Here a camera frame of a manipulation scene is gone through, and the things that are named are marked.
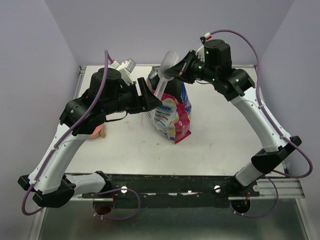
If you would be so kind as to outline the pet food bag pink white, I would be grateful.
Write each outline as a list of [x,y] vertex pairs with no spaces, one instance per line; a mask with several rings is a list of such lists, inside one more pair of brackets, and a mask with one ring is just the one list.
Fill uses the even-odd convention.
[[162,106],[147,112],[154,127],[174,144],[191,134],[192,105],[185,84],[170,80],[161,97]]

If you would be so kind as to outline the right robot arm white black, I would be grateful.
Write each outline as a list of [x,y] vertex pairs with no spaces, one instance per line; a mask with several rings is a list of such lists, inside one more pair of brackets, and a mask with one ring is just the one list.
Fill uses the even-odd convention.
[[273,171],[297,146],[302,144],[299,136],[285,133],[281,136],[262,111],[256,98],[256,86],[243,69],[232,67],[231,47],[221,39],[212,39],[203,44],[204,59],[194,50],[164,73],[184,83],[193,84],[197,79],[208,82],[214,89],[231,102],[245,117],[257,134],[262,149],[251,161],[238,171],[230,183],[230,191],[241,196],[248,185],[261,176]]

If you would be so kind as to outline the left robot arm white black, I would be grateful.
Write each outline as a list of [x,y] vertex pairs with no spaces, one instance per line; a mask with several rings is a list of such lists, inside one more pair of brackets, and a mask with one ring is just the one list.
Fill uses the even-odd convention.
[[33,192],[33,201],[43,208],[62,207],[73,196],[87,193],[107,197],[112,185],[105,173],[69,175],[65,173],[68,165],[94,130],[107,122],[108,115],[149,112],[161,105],[144,78],[126,84],[118,70],[99,69],[81,97],[66,104],[45,156],[31,174],[19,177],[18,184]]

